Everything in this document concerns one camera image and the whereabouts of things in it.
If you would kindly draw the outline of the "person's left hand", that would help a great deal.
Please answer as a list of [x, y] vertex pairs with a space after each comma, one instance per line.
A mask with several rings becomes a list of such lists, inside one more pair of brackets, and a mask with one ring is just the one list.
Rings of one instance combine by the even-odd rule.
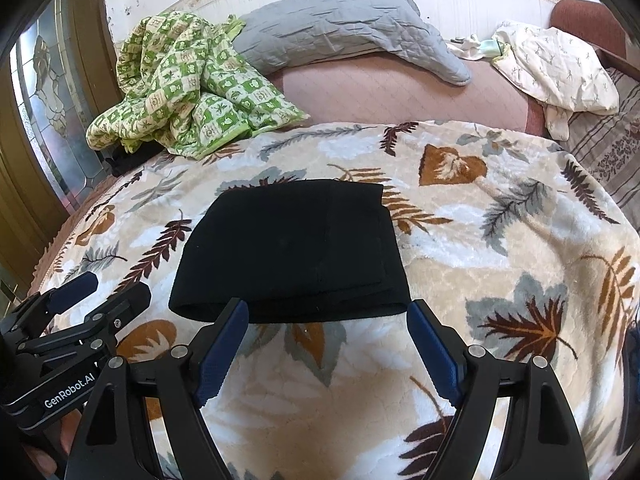
[[81, 420], [81, 411], [73, 410], [43, 430], [36, 442], [44, 445], [24, 444], [24, 452], [43, 479], [58, 479], [58, 465], [65, 465], [70, 457], [76, 432]]

